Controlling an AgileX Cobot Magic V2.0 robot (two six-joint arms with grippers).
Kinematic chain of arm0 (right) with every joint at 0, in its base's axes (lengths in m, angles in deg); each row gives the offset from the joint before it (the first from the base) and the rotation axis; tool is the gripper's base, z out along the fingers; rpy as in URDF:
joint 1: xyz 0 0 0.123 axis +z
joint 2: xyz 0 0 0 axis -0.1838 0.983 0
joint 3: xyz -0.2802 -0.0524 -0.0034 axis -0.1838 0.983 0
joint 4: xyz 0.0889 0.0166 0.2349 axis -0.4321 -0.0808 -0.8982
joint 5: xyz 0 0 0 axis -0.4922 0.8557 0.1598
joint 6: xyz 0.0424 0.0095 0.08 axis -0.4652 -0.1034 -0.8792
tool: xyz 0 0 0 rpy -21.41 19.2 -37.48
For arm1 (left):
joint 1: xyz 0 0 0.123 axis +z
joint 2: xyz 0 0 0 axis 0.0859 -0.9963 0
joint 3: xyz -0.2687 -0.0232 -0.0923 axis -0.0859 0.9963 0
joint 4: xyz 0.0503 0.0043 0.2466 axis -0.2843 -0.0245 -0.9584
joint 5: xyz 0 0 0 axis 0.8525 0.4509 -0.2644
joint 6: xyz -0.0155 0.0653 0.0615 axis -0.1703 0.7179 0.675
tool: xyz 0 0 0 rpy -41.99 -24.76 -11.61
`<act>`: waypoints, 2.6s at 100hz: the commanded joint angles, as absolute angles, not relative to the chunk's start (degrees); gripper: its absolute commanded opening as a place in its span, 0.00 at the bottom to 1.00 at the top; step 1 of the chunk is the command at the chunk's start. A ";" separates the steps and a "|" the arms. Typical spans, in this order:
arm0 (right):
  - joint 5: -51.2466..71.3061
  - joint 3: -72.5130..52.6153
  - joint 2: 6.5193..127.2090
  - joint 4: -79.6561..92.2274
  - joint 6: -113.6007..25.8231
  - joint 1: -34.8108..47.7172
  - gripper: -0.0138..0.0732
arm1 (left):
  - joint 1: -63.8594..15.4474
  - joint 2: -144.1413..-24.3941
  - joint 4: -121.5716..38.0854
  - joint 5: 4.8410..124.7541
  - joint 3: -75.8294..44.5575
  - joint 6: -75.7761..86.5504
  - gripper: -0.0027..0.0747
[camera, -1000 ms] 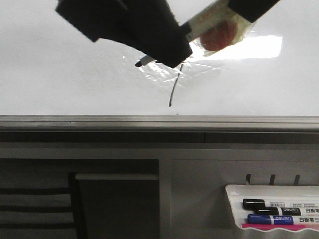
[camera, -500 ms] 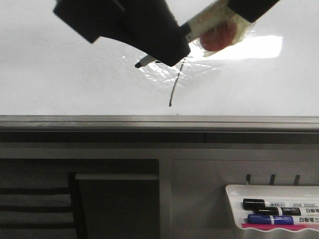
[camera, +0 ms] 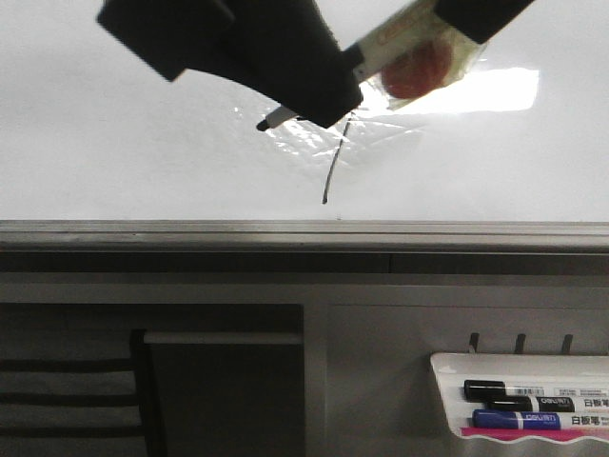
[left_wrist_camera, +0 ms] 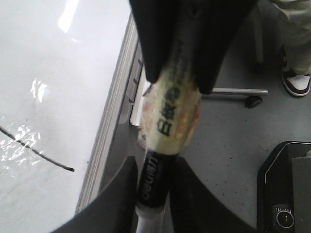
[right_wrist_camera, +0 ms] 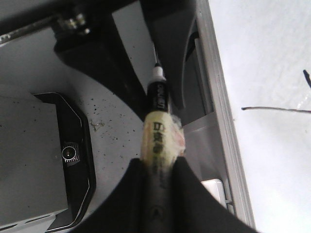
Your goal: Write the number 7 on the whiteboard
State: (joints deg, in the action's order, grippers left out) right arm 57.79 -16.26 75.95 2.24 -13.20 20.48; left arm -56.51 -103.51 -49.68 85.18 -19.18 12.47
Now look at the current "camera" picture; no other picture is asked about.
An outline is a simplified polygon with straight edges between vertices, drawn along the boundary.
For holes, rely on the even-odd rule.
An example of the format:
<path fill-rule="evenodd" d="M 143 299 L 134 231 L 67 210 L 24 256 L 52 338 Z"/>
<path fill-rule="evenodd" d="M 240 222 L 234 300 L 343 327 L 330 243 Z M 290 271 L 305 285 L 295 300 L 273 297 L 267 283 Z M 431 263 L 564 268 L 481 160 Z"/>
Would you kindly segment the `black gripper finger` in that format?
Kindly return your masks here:
<path fill-rule="evenodd" d="M 477 44 L 484 44 L 533 0 L 440 0 L 435 14 Z"/>
<path fill-rule="evenodd" d="M 168 81 L 219 76 L 323 128 L 363 100 L 313 1 L 107 1 L 97 21 Z"/>

